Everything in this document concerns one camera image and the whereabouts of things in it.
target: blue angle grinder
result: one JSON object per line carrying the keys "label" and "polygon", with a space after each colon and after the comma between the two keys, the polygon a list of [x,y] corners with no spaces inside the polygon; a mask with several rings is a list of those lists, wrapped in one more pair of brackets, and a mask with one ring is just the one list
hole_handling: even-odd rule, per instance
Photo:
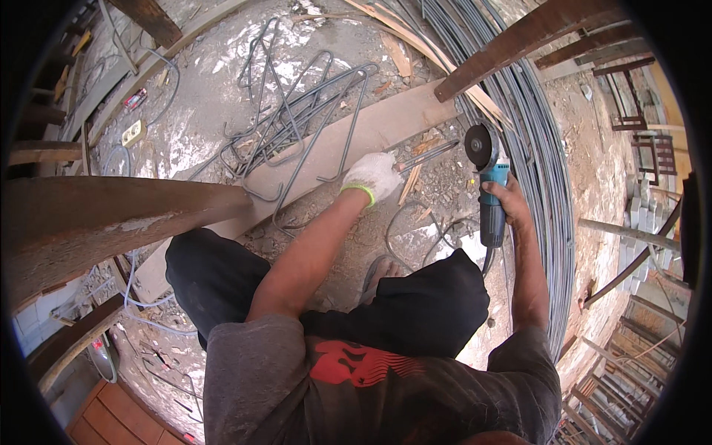
{"label": "blue angle grinder", "polygon": [[[465,153],[475,164],[483,182],[498,182],[507,185],[509,159],[497,134],[485,125],[473,125],[465,134]],[[488,248],[502,246],[504,240],[505,214],[502,204],[494,195],[485,192],[480,185],[480,242]]]}

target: gray t-shirt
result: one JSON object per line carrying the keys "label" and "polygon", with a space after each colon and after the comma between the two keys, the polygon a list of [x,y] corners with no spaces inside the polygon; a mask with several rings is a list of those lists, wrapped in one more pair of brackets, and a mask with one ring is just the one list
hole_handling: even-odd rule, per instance
{"label": "gray t-shirt", "polygon": [[305,338],[283,315],[211,331],[204,401],[209,445],[447,444],[493,430],[546,444],[561,411],[541,329],[509,337],[482,372]]}

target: dirt ground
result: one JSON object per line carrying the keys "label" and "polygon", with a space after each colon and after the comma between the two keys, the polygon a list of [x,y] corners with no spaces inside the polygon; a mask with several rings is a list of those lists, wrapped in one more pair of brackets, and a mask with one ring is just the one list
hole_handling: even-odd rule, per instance
{"label": "dirt ground", "polygon": [[[200,7],[205,10],[215,3],[202,2]],[[508,23],[537,6],[530,3],[517,0],[494,2]],[[199,5],[195,1],[183,0],[165,6],[168,14],[180,26]],[[248,5],[228,17],[174,58],[180,69],[180,84],[174,102],[165,115],[149,128],[146,138],[130,149],[130,169],[121,154],[117,152],[111,158],[109,154],[129,125],[139,118],[150,121],[159,115],[177,83],[172,70],[167,73],[167,85],[165,81],[161,84],[157,82],[162,77],[161,73],[156,75],[146,84],[148,99],[144,104],[132,112],[123,111],[109,126],[92,152],[91,161],[95,171],[101,172],[106,166],[106,174],[187,179],[197,165],[210,158],[224,144],[223,122],[226,122],[228,132],[247,128],[251,117],[254,117],[254,105],[247,100],[246,89],[240,87],[238,74],[249,41],[261,24],[272,16],[283,17],[275,58],[280,81],[284,85],[290,85],[301,67],[320,49],[329,49],[334,53],[332,75],[369,61],[379,64],[379,73],[369,81],[362,107],[443,75],[437,70],[431,70],[430,65],[416,53],[413,81],[397,75],[397,69],[381,43],[379,31],[374,27],[335,19],[292,22],[292,17],[301,14],[334,14],[342,11],[350,11],[350,6],[340,0],[277,0]],[[115,13],[115,17],[119,29],[125,26],[127,22],[121,21],[119,13]],[[96,61],[116,51],[111,46],[109,36],[105,28],[97,29],[87,66],[91,60]],[[113,59],[117,58],[107,59],[105,70],[115,62]],[[268,79],[267,88],[273,92],[275,88],[270,87],[270,82],[274,86],[275,80]],[[383,85],[386,87],[377,92],[377,88]],[[590,100],[585,97],[586,85],[592,92]],[[611,131],[611,112],[605,105],[604,93],[590,73],[560,78],[544,84],[543,88],[565,141],[575,218],[622,223],[625,173],[632,170],[627,141],[629,135]],[[357,92],[345,98],[345,107],[338,110],[338,117],[353,112],[356,96]],[[266,103],[276,101],[276,94],[268,94]],[[465,130],[460,120],[453,119],[431,130],[429,135],[417,135],[396,145],[392,151],[398,160],[409,159],[412,150],[424,137],[461,139]],[[431,214],[442,226],[464,217],[475,221],[457,227],[455,239],[478,230],[478,182],[471,170],[461,146],[424,165],[417,191],[409,196],[409,201],[420,201],[423,207],[403,211],[394,224],[390,238],[396,254],[408,264],[418,266],[423,260],[422,256],[436,240],[429,235],[429,230],[432,232],[433,229],[430,227],[430,217],[417,221],[427,208],[431,208]],[[196,180],[222,184],[235,182],[234,176],[220,162],[210,164]],[[338,183],[324,184],[285,209],[279,215],[279,221],[283,224],[299,224],[314,217],[333,200],[338,187]],[[387,201],[363,212],[329,276],[317,292],[311,308],[349,311],[356,306],[368,266],[380,254],[387,252],[385,230],[399,208],[398,196],[399,191]],[[266,221],[237,241],[269,261],[274,261],[290,239],[270,221]],[[617,247],[618,240],[614,236],[577,229],[577,270],[566,341],[576,335],[601,343],[610,336],[615,321],[627,303],[627,294],[614,290],[584,313],[578,309],[577,302],[585,298],[591,289],[603,286],[616,275]],[[154,248],[146,246],[140,249],[137,252],[137,265]],[[481,265],[483,253],[478,257],[476,248],[473,252],[474,259]],[[447,248],[441,242],[435,253],[426,258],[426,262],[432,262],[447,253]],[[505,246],[496,254],[485,281],[491,297],[491,320],[483,324],[458,357],[458,360],[476,369],[486,369],[489,352],[511,334],[509,302],[514,283],[512,254],[511,240],[507,236]],[[98,275],[108,278],[110,272],[100,268]],[[97,286],[101,277],[95,278]],[[107,298],[115,291],[115,288],[109,286],[101,298]],[[141,316],[178,330],[188,331],[193,328],[174,300],[146,309]],[[162,418],[179,431],[193,435],[198,443],[203,443],[202,404],[199,399],[204,382],[206,354],[197,338],[167,333],[125,315],[110,332],[121,353],[122,378]],[[155,352],[165,365],[155,357]],[[562,388],[568,390],[587,371],[593,359],[592,352],[580,340],[575,342],[557,365]],[[197,397],[192,394],[193,386]],[[193,412],[178,405],[176,400]]]}

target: glove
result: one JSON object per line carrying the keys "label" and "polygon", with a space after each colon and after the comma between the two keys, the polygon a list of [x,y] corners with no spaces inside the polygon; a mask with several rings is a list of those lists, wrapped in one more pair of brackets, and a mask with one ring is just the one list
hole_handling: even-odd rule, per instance
{"label": "glove", "polygon": [[378,201],[388,197],[403,183],[401,175],[393,170],[396,158],[392,153],[369,153],[349,170],[344,177],[341,191],[345,189],[361,189],[371,197],[373,206]]}

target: power strip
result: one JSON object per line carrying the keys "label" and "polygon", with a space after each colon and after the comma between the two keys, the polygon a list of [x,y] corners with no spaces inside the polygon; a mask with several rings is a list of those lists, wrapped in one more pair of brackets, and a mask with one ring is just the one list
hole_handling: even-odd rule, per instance
{"label": "power strip", "polygon": [[128,130],[121,135],[121,145],[126,148],[131,147],[146,135],[146,124],[141,119],[134,122]]}

